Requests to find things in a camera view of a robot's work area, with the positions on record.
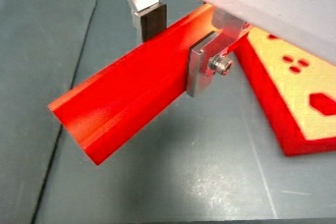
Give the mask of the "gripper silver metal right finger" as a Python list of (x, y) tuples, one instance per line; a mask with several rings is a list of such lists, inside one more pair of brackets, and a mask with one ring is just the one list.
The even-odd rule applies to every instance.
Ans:
[(212, 31), (189, 48), (187, 93), (196, 97), (209, 86), (215, 74), (225, 76), (233, 61), (228, 54), (248, 34), (252, 25), (224, 10), (215, 8)]

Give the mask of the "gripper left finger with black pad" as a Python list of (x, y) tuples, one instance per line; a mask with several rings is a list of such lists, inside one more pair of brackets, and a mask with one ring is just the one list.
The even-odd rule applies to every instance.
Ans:
[(167, 29), (167, 5), (160, 0), (127, 0), (137, 41), (145, 42)]

